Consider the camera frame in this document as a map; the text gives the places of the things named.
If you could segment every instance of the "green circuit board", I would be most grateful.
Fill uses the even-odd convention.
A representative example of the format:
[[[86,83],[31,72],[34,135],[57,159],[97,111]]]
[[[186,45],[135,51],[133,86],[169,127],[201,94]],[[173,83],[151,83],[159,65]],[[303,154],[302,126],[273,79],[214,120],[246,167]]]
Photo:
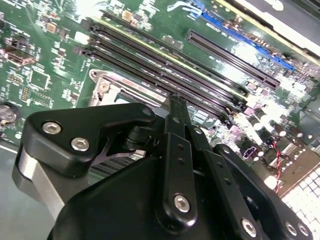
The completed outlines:
[[[27,39],[27,44],[22,51],[32,56],[31,62],[26,65],[15,64],[6,57],[6,54],[0,58],[0,102],[10,102],[21,111],[20,120],[0,127],[1,138],[18,145],[24,121],[34,112],[87,107],[96,85],[89,76],[92,69],[114,72],[141,83],[139,79],[120,68],[96,58],[79,55],[74,51],[75,46],[85,47],[88,36],[91,36],[91,33],[81,25],[82,20],[94,21],[115,29],[120,34],[130,36],[132,41],[140,41],[158,54],[174,59],[183,68],[197,72],[196,68],[175,59],[174,55],[159,44],[119,24],[119,21],[103,17],[99,10],[125,21],[173,47],[177,52],[192,57],[243,86],[249,95],[238,97],[245,99],[253,109],[265,107],[266,113],[271,114],[272,118],[285,129],[289,126],[299,126],[299,111],[318,91],[316,86],[320,75],[319,59],[307,55],[303,50],[266,30],[223,0],[186,1],[191,6],[195,6],[195,2],[201,2],[205,12],[219,19],[224,27],[269,49],[272,56],[277,56],[293,66],[294,70],[290,71],[252,45],[235,38],[228,31],[218,28],[200,16],[184,10],[181,6],[168,11],[168,7],[177,2],[176,0],[1,0],[0,20],[3,24],[0,30],[0,47],[6,50],[17,36],[23,36]],[[269,89],[249,75],[188,42],[186,37],[190,29],[278,80],[280,86],[276,90]],[[113,43],[126,49],[120,43],[115,41]],[[203,76],[203,78],[213,86],[233,92],[230,87],[218,83],[214,77]],[[235,141],[247,132],[241,117],[236,118],[240,126],[238,133],[230,134],[216,119],[209,116],[203,119],[203,114],[199,119],[198,109],[191,107],[189,110],[194,122],[208,129],[206,134],[211,139],[219,137],[224,143],[235,146]]]

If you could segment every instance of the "sata port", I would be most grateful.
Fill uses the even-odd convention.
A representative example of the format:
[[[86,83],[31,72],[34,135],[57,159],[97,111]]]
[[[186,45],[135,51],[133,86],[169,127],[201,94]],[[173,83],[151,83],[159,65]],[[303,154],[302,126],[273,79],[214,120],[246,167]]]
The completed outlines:
[[[19,66],[25,66],[35,62],[34,56],[19,49],[7,52],[6,58]]]

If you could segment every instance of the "blue pcie slot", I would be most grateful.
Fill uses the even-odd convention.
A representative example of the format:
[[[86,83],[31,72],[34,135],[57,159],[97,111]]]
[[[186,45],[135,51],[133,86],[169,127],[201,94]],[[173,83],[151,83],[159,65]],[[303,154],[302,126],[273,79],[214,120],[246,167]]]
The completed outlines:
[[[280,57],[278,56],[272,56],[270,55],[270,52],[265,49],[262,46],[259,46],[258,44],[256,44],[255,42],[247,39],[246,37],[242,36],[241,34],[227,28],[223,26],[223,22],[220,20],[217,20],[215,18],[213,18],[212,16],[208,15],[205,12],[202,12],[201,17],[206,20],[207,22],[213,24],[215,27],[221,29],[222,31],[224,31],[225,33],[229,34],[230,36],[234,37],[237,40],[240,40],[242,42],[245,42],[247,44],[249,44],[250,46],[254,47],[259,53],[261,53],[262,55],[264,55],[265,57],[271,59],[272,61],[274,61],[275,63],[283,66],[286,69],[289,69],[291,71],[293,71],[295,69],[294,66],[288,64],[287,62],[285,62],[284,60],[282,60]]]

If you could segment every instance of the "metal vent grille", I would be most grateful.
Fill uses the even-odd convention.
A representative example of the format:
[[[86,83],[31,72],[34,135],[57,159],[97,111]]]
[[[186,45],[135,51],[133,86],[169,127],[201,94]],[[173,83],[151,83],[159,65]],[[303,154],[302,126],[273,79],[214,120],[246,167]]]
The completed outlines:
[[[320,240],[320,166],[283,199],[310,228],[314,240]]]
[[[93,166],[90,169],[90,172],[102,178],[106,178],[134,162],[135,160],[130,157],[116,157]]]

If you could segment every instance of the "pcie slot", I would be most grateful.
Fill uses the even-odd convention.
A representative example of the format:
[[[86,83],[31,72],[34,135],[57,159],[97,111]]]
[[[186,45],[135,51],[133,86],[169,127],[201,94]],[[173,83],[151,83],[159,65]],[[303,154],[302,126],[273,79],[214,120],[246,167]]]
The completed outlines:
[[[103,53],[97,49],[79,48],[79,49],[76,49],[76,51],[80,55],[85,55],[90,58],[96,58],[96,59],[101,60],[105,63],[108,63],[116,68],[119,68],[123,72],[127,73],[128,75],[130,75],[134,78],[141,79],[142,81],[144,81],[146,83],[149,83],[151,85],[156,86],[161,91],[164,91],[167,93],[176,93],[177,90],[179,90],[178,88],[175,88],[175,87],[170,86],[166,83],[163,83],[160,79],[158,79],[154,75],[147,73],[147,71],[145,72],[141,69],[133,67],[132,65],[130,65],[124,61],[120,61],[117,57],[115,57],[113,55],[108,55],[108,54]],[[187,94],[188,90],[185,89],[183,86],[182,86],[182,88],[180,88],[180,90],[182,90],[179,92],[181,94],[181,96],[183,98],[185,98],[187,101],[189,101],[190,104],[193,105],[194,107],[210,114],[212,117],[215,117],[217,119],[221,119],[222,117],[225,117],[225,114],[222,111],[216,110],[214,108],[214,106],[212,106],[211,104],[209,104],[205,100],[203,100],[199,97],[195,98],[195,97],[192,97],[192,95]]]
[[[240,40],[246,44],[249,44],[250,46],[254,47],[259,53],[264,55],[265,57],[269,58],[276,64],[281,65],[282,67],[289,69],[290,71],[293,71],[295,69],[294,66],[290,65],[289,63],[285,62],[283,59],[281,59],[278,56],[272,56],[266,48],[259,46],[255,42],[251,41],[250,39],[242,36],[241,34],[233,31],[232,29],[229,29],[223,25],[223,22],[221,20],[215,19],[214,17],[208,15],[207,13],[203,12],[201,14],[201,17],[207,21],[210,24],[213,24],[215,27],[221,29],[223,32],[229,34],[230,36],[234,37],[237,40]]]
[[[198,48],[209,52],[215,58],[220,59],[225,63],[228,63],[229,65],[239,69],[241,72],[245,73],[265,87],[275,90],[280,85],[280,81],[274,79],[273,77],[252,66],[251,64],[248,64],[241,58],[223,49],[213,41],[205,38],[192,29],[189,30],[186,40],[191,44],[197,46]]]
[[[145,47],[140,46],[138,43],[126,40],[125,37],[122,37],[122,40],[120,39],[120,35],[117,35],[118,33],[111,33],[111,32],[105,32],[108,38],[114,38],[116,41],[130,47],[131,49],[134,49],[137,53],[141,55],[145,55],[149,60],[162,65],[164,68],[168,69],[170,72],[178,73],[179,76],[182,76],[187,81],[194,81],[200,88],[203,88],[205,90],[208,90],[218,96],[220,96],[224,100],[228,100],[230,103],[235,104],[236,106],[239,106],[241,108],[246,107],[246,102],[243,99],[239,99],[236,96],[233,96],[232,94],[226,92],[225,90],[221,88],[213,88],[212,85],[209,82],[206,82],[202,80],[200,77],[189,73],[182,67],[176,66],[175,64],[171,63],[169,64],[168,61],[160,56],[157,55],[150,50],[146,49]],[[95,36],[95,39],[91,39],[89,42],[91,45],[97,45],[100,47],[106,47],[109,49],[116,50],[117,54],[121,53],[123,56],[126,55],[126,51],[122,48],[119,48],[117,45],[112,44],[108,41],[105,41],[103,38],[99,36]]]
[[[219,101],[218,98],[215,98],[213,95],[209,95],[205,92],[202,94],[199,93],[199,89],[192,86],[191,84],[183,84],[181,79],[178,77],[175,77],[171,74],[169,74],[166,71],[163,71],[160,67],[156,66],[155,64],[149,63],[147,61],[142,60],[135,54],[128,52],[121,47],[118,47],[114,44],[110,44],[109,42],[96,42],[93,47],[98,47],[98,49],[102,49],[104,51],[107,51],[109,53],[112,53],[113,55],[119,55],[126,60],[131,61],[133,64],[142,67],[147,72],[151,73],[154,76],[157,76],[160,79],[164,79],[165,81],[177,86],[179,89],[184,90],[185,93],[192,94],[193,96],[201,96],[204,101],[212,104],[216,108],[221,109],[222,111],[225,111],[228,109],[232,112],[237,112],[237,110],[231,106],[230,104],[227,104],[226,102]]]
[[[150,40],[151,42],[154,42],[154,43],[158,44],[159,46],[169,50],[171,54],[175,55],[176,57],[180,58],[181,60],[187,61],[189,64],[191,64],[194,68],[196,68],[202,74],[204,74],[204,75],[216,80],[219,83],[227,85],[229,88],[231,88],[234,91],[238,92],[240,95],[243,95],[243,96],[246,97],[249,94],[248,90],[246,90],[240,84],[228,79],[225,76],[222,76],[221,74],[213,71],[209,67],[206,67],[205,65],[202,65],[201,63],[199,63],[196,60],[194,60],[192,57],[189,57],[188,55],[177,51],[174,47],[172,47],[172,46],[162,42],[161,40],[159,40],[159,39],[147,34],[143,30],[140,30],[140,29],[130,25],[128,22],[126,22],[126,21],[124,21],[124,20],[112,15],[111,13],[109,13],[107,11],[101,10],[101,12],[103,13],[103,17],[111,19],[112,21],[124,26],[126,29],[128,29],[128,30],[130,30],[130,31],[132,31],[134,33],[137,33],[141,37],[144,37],[144,38]],[[106,27],[106,26],[104,26],[104,25],[102,25],[100,23],[96,23],[95,22],[94,24],[99,26],[100,28]]]

